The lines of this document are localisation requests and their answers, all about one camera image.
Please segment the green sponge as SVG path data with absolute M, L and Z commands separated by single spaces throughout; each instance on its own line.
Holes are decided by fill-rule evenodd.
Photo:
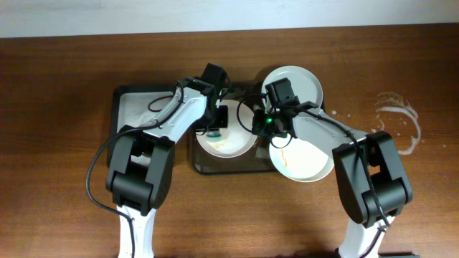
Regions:
M 209 141 L 218 141 L 222 139 L 222 134 L 219 130 L 213 130 L 206 133 L 206 137 Z

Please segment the pink-white plate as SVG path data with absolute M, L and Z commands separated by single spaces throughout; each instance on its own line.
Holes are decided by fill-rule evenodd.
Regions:
M 222 139 L 209 141 L 206 133 L 204 135 L 196 134 L 196 137 L 200 146 L 209 154 L 219 158 L 235 158 L 249 151 L 255 144 L 257 136 L 247 132 L 240 125 L 237 119 L 238 101 L 223 100 L 221 105 L 227 105 L 229 108 L 228 126 L 227 128 L 219 129 Z

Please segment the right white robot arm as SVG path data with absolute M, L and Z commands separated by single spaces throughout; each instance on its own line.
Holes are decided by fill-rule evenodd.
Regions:
M 384 235 L 412 201 L 413 190 L 391 135 L 365 133 L 312 102 L 256 110 L 255 135 L 304 140 L 332 159 L 341 204 L 349 217 L 337 257 L 378 257 Z

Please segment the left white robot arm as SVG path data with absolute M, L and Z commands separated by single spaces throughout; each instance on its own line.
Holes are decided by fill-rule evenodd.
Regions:
M 110 137 L 105 187 L 120 218 L 119 257 L 153 256 L 154 218 L 170 189 L 176 142 L 190 127 L 213 126 L 226 81 L 204 75 L 179 80 L 157 113 L 144 108 Z

